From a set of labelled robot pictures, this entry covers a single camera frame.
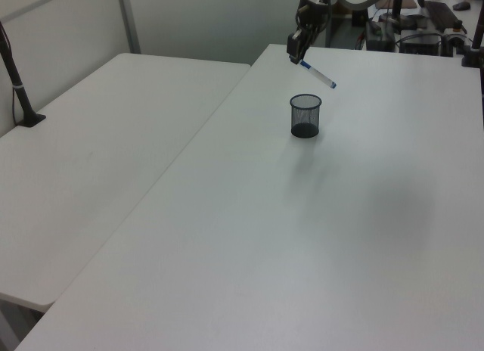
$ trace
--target wire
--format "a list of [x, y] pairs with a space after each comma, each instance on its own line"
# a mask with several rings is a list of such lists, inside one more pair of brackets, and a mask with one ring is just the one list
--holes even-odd
[[326, 25], [324, 26], [325, 29], [326, 29], [327, 25], [331, 22], [331, 18], [333, 17], [333, 7], [331, 7], [331, 0], [327, 0], [327, 9], [328, 9], [328, 14], [327, 14]]
[[[384, 7], [385, 7], [386, 5], [387, 5], [388, 7], [390, 6], [390, 0], [386, 0], [386, 2], [383, 4], [383, 6], [384, 6]], [[373, 15], [373, 17], [370, 19], [370, 22], [371, 22], [372, 20], [374, 20], [374, 18], [377, 16], [377, 13], [378, 13], [379, 11], [381, 11], [381, 8], [378, 8], [378, 9], [377, 9], [377, 11], [376, 11], [376, 12], [375, 12], [375, 14]]]
[[363, 48], [363, 42], [365, 42], [365, 31], [356, 39], [355, 50], [361, 50]]
[[449, 33], [448, 35], [445, 35], [445, 37], [450, 37], [450, 38], [453, 38], [453, 37], [464, 37], [465, 39], [468, 39], [469, 41], [471, 41], [472, 43], [474, 43], [474, 41], [472, 39], [470, 39], [469, 37], [467, 37], [466, 35], [461, 35], [459, 33]]
[[424, 36], [438, 36], [438, 37], [443, 37], [440, 33], [416, 33], [414, 35], [409, 35], [404, 37], [403, 39], [399, 39], [398, 41], [395, 42], [395, 44], [399, 44], [401, 42], [407, 41], [409, 39], [416, 39], [418, 37], [424, 37]]
[[383, 41], [383, 36], [386, 37], [386, 32], [388, 31], [388, 16], [389, 16], [389, 12], [390, 12], [390, 2], [391, 0], [388, 0], [386, 1], [386, 21], [385, 21], [385, 30], [384, 32], [381, 33], [381, 36], [380, 36], [380, 42]]
[[15, 89], [14, 88], [12, 88], [12, 118], [14, 119], [14, 125], [18, 126], [18, 123], [15, 120]]

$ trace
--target equipment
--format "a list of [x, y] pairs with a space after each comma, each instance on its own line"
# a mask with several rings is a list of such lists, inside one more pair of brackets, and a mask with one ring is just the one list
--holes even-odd
[[456, 5], [452, 6], [454, 11], [469, 11], [470, 10], [470, 3], [469, 2], [461, 2], [457, 3]]
[[446, 3], [425, 2], [425, 8], [429, 11], [430, 19], [436, 30], [444, 32], [446, 28], [454, 27], [454, 22], [458, 20]]
[[[379, 0], [338, 0], [345, 7], [354, 11], [361, 11], [370, 7]], [[306, 51], [315, 42], [319, 33], [327, 26], [331, 17], [331, 5], [336, 0], [300, 0], [296, 12], [296, 23], [298, 30], [289, 35], [287, 39], [287, 53], [290, 60], [299, 64], [304, 58]], [[452, 28], [457, 19], [452, 11], [443, 3], [425, 2], [430, 12], [432, 21], [441, 31], [445, 28]], [[476, 27], [476, 34], [472, 47], [464, 47], [464, 58], [462, 66], [483, 67], [484, 57], [480, 53], [482, 37], [484, 36], [484, 5], [482, 5], [479, 21]]]
[[360, 11], [379, 0], [300, 0], [296, 11], [297, 31], [287, 38], [287, 53], [294, 64], [304, 59], [306, 51], [326, 28], [331, 19], [331, 5], [336, 1]]
[[419, 31], [402, 31], [401, 54], [439, 55], [440, 37], [422, 34]]
[[386, 22], [367, 22], [365, 28], [366, 49], [369, 51], [395, 50], [395, 34], [391, 24]]
[[402, 30], [416, 30], [418, 26], [417, 20], [400, 14], [400, 12], [402, 11], [402, 3], [403, 0], [393, 0], [392, 13], [382, 14], [378, 17], [378, 20], [380, 22], [391, 22], [393, 28], [395, 30], [398, 30], [399, 32], [401, 32]]

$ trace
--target white wall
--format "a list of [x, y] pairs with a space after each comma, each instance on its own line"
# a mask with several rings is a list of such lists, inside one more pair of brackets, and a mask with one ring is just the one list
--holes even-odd
[[[53, 0], [4, 27], [35, 111], [129, 52], [119, 0]], [[0, 61], [0, 136], [12, 128], [11, 81]]]
[[286, 44], [299, 0], [129, 0], [143, 54], [253, 64]]

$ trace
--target lamp base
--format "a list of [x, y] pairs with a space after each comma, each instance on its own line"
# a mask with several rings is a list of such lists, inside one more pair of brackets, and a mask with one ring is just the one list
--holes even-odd
[[464, 46], [464, 57], [462, 58], [462, 66], [482, 69], [483, 57], [484, 55], [480, 50], [475, 51], [475, 50], [472, 50], [470, 46]]
[[417, 21], [414, 18], [400, 14], [396, 19], [391, 13], [384, 13], [378, 17], [379, 22], [390, 22], [395, 30], [399, 32], [405, 30], [416, 30], [418, 28]]
[[46, 118], [45, 115], [42, 114], [36, 114], [36, 116], [21, 120], [20, 122], [17, 123], [17, 126], [25, 126], [26, 128], [32, 128], [33, 126], [36, 126], [39, 124], [41, 121], [43, 121]]

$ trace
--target black device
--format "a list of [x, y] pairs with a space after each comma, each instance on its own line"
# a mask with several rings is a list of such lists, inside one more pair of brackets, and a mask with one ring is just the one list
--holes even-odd
[[456, 5], [452, 6], [454, 11], [468, 11], [470, 10], [470, 3], [469, 2], [461, 2], [457, 3]]
[[378, 17], [380, 22], [391, 22], [395, 30], [401, 32], [402, 30], [416, 30], [417, 21], [412, 17], [401, 14], [403, 0], [393, 0], [393, 7], [391, 14], [382, 14]]
[[446, 3], [426, 1], [425, 8], [429, 11], [436, 30], [440, 32], [444, 32], [446, 28], [453, 28], [454, 22], [458, 20]]
[[484, 5], [481, 5], [479, 19], [476, 25], [476, 33], [472, 46], [464, 46], [464, 58], [462, 59], [462, 66], [484, 68], [484, 51], [481, 49], [482, 37], [484, 36]]
[[409, 16], [410, 18], [413, 18], [414, 20], [417, 21], [417, 28], [418, 29], [421, 29], [421, 30], [426, 30], [427, 27], [428, 27], [428, 21], [429, 21], [429, 18], [428, 17], [425, 17], [421, 14], [412, 14], [411, 16]]
[[422, 31], [402, 31], [400, 41], [401, 54], [439, 55], [440, 37], [438, 36], [425, 36], [425, 32]]
[[2, 22], [0, 22], [0, 54], [2, 55], [3, 62], [5, 63], [8, 75], [12, 81], [12, 87], [17, 94], [18, 101], [20, 102], [23, 110], [23, 120], [16, 124], [18, 126], [32, 128], [43, 121], [45, 119], [45, 115], [37, 114], [35, 111], [33, 111], [32, 106], [30, 105], [29, 97], [27, 96], [25, 88], [23, 87], [17, 66], [15, 66], [10, 42], [8, 41], [7, 33], [2, 26]]
[[395, 51], [395, 34], [389, 22], [367, 22], [365, 37], [368, 51]]
[[353, 27], [364, 27], [365, 23], [367, 23], [368, 20], [368, 9], [364, 9], [363, 11], [351, 12], [351, 25]]

